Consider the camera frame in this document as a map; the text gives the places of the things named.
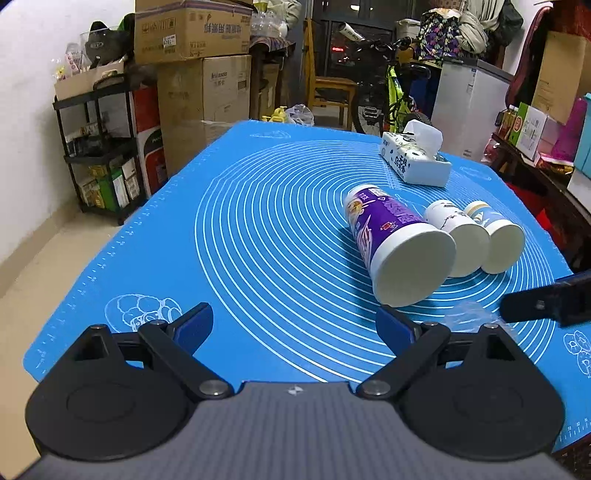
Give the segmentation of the white chest freezer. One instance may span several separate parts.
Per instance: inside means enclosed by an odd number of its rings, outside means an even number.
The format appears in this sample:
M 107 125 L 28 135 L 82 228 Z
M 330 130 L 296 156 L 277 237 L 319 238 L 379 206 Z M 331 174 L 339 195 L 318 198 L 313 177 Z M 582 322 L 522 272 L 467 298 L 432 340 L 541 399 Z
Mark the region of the white chest freezer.
M 510 73 L 479 59 L 445 60 L 431 117 L 443 134 L 441 150 L 479 162 L 512 81 Z

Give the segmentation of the upper cardboard box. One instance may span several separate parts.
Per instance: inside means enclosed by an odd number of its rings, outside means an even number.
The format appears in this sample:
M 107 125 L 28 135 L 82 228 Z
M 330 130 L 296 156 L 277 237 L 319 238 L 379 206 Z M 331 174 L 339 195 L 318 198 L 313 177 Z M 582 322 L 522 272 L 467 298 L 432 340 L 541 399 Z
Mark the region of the upper cardboard box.
M 245 54 L 255 11 L 245 1 L 137 0 L 135 60 L 156 64 Z

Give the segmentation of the lower cardboard box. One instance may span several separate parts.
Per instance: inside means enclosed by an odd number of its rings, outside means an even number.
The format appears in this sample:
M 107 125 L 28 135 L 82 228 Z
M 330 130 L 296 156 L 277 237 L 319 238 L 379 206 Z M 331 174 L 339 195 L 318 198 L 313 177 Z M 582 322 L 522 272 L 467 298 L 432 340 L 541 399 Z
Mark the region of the lower cardboard box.
M 249 118 L 250 69 L 249 55 L 157 67 L 160 127 L 170 176 L 233 124 Z

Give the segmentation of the clear plastic cup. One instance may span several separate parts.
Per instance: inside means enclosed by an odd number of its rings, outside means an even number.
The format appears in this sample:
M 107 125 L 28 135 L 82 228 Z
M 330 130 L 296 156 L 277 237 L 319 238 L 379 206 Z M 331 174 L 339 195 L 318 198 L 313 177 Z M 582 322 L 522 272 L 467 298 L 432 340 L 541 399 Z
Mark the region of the clear plastic cup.
M 503 328 L 514 340 L 518 339 L 515 329 L 502 318 L 483 308 L 478 302 L 463 301 L 452 307 L 442 320 L 452 332 L 477 333 L 481 326 Z

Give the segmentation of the blue silicone baking mat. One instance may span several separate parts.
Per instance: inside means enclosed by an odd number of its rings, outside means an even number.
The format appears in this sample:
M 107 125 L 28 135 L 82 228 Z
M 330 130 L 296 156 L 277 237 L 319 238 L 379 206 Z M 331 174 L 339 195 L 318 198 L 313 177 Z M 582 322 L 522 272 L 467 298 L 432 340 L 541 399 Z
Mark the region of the blue silicone baking mat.
M 41 379 L 92 324 L 128 332 L 211 304 L 197 358 L 243 381 L 359 383 L 391 360 L 377 301 L 342 202 L 360 184 L 416 212 L 481 200 L 520 225 L 524 252 L 506 273 L 450 279 L 406 309 L 440 321 L 466 302 L 496 312 L 502 296 L 552 283 L 569 268 L 550 236 L 488 167 L 452 159 L 443 189 L 403 183 L 378 139 L 322 128 L 242 122 L 153 195 L 80 274 L 23 359 Z

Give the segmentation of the blue yellow paper cup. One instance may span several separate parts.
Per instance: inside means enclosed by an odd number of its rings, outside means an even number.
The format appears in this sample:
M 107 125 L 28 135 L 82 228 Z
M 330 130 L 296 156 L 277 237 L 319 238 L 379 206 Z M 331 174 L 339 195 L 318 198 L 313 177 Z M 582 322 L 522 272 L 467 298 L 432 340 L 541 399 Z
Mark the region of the blue yellow paper cup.
M 523 229 L 484 201 L 468 204 L 464 212 L 490 236 L 489 253 L 482 270 L 488 274 L 500 274 L 510 269 L 520 259 L 525 247 Z

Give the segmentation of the purple paper cup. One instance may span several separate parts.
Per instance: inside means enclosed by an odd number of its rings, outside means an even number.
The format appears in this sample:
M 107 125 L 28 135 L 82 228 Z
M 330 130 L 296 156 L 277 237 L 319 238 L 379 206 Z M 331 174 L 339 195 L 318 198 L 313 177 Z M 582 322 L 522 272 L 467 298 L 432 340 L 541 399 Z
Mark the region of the purple paper cup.
M 379 303 L 415 304 L 450 276 L 457 254 L 453 237 L 380 187 L 349 190 L 344 213 Z

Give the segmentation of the black shelf rack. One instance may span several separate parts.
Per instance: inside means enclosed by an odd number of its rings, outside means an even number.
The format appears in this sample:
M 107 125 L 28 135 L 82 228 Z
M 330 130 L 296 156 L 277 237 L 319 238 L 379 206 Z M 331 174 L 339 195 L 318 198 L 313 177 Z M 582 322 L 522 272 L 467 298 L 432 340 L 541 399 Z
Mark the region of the black shelf rack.
M 129 130 L 129 136 L 127 137 L 112 137 L 107 133 L 107 130 L 103 126 L 100 100 L 118 94 L 123 94 L 125 96 L 125 108 Z M 92 104 L 94 107 L 98 129 L 97 135 L 90 136 L 90 142 L 95 142 L 96 146 L 84 147 L 80 151 L 78 151 L 76 147 L 73 147 L 71 152 L 66 142 L 66 135 L 64 134 L 61 111 L 70 107 L 82 105 L 84 108 L 85 119 L 89 121 L 89 104 Z M 131 89 L 128 76 L 120 73 L 107 77 L 106 79 L 101 79 L 90 92 L 75 95 L 68 99 L 58 100 L 57 97 L 54 97 L 53 109 L 56 114 L 60 138 L 64 150 L 64 161 L 68 165 L 80 210 L 83 213 L 93 213 L 112 218 L 117 221 L 119 226 L 122 226 L 134 211 L 143 206 L 147 200 L 138 159 L 137 137 L 134 134 L 134 127 L 132 124 Z M 115 178 L 113 177 L 113 170 L 111 169 L 111 163 L 114 160 L 119 160 L 118 168 L 120 169 L 122 169 L 123 163 L 126 161 L 133 160 L 135 162 L 139 194 L 134 199 L 130 199 L 125 206 L 121 205 L 116 195 Z M 82 189 L 76 181 L 73 165 L 87 167 L 99 166 L 106 170 L 108 190 L 114 206 L 112 210 L 107 207 L 89 205 L 83 199 Z

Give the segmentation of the floral bag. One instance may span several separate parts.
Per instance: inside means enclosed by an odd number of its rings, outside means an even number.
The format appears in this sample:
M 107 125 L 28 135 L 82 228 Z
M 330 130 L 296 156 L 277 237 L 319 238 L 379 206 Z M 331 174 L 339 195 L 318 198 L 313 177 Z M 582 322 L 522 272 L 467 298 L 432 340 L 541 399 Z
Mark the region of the floral bag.
M 419 59 L 441 62 L 461 58 L 459 20 L 460 12 L 454 9 L 436 8 L 423 13 L 417 37 Z

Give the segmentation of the white tissue pack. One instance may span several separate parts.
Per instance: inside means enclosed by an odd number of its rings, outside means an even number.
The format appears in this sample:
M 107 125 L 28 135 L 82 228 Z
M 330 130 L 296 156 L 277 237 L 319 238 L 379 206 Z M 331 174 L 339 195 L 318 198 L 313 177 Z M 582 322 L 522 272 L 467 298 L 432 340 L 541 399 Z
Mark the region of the white tissue pack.
M 383 133 L 380 155 L 405 183 L 444 188 L 452 163 L 440 154 L 442 145 L 439 129 L 411 120 L 401 133 Z

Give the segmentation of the wooden chair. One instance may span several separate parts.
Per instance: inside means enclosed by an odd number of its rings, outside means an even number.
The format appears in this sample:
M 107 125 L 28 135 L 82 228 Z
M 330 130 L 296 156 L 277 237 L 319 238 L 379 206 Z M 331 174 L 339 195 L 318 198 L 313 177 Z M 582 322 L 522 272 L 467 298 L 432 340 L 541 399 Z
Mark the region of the wooden chair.
M 304 105 L 311 110 L 315 107 L 335 106 L 339 108 L 339 125 L 351 131 L 353 127 L 353 98 L 358 84 L 346 78 L 318 76 L 315 73 L 314 26 L 311 18 L 304 19 Z M 321 90 L 342 92 L 341 100 L 322 97 Z

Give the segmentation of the tall cardboard box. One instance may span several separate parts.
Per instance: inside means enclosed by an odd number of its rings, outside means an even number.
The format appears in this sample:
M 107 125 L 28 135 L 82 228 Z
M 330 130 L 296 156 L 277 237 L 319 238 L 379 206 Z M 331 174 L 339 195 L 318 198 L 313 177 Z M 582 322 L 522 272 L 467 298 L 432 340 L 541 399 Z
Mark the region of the tall cardboard box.
M 587 40 L 581 36 L 549 32 L 531 105 L 565 124 L 577 97 Z

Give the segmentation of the dark wooden side table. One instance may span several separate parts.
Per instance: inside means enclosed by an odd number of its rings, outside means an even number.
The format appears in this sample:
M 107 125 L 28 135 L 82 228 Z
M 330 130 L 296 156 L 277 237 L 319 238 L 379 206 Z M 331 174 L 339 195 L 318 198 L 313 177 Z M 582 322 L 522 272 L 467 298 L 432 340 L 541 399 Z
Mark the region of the dark wooden side table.
M 498 143 L 490 167 L 550 234 L 574 272 L 590 269 L 590 213 L 567 191 L 566 178 L 526 162 L 510 143 Z

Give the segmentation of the white patterned paper cup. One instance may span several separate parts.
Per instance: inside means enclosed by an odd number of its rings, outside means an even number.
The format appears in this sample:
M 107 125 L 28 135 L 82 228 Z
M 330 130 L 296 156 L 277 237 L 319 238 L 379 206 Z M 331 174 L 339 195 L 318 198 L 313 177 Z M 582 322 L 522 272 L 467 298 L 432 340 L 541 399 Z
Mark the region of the white patterned paper cup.
M 480 269 L 490 249 L 490 235 L 450 200 L 431 203 L 424 214 L 436 228 L 450 234 L 456 243 L 456 257 L 450 276 L 461 278 Z

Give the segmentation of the black bicycle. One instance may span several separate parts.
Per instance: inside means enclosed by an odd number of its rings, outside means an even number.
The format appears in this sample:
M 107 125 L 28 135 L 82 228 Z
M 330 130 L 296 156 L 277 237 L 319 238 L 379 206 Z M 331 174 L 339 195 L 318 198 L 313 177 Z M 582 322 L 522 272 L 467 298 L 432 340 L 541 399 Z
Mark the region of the black bicycle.
M 352 103 L 355 130 L 380 136 L 384 132 L 401 133 L 412 120 L 429 125 L 431 120 L 420 111 L 411 88 L 418 81 L 430 79 L 431 70 L 423 63 L 403 62 L 399 58 L 401 52 L 414 52 L 413 39 L 370 40 L 348 23 L 339 26 L 339 32 L 355 43 L 352 57 L 358 84 Z

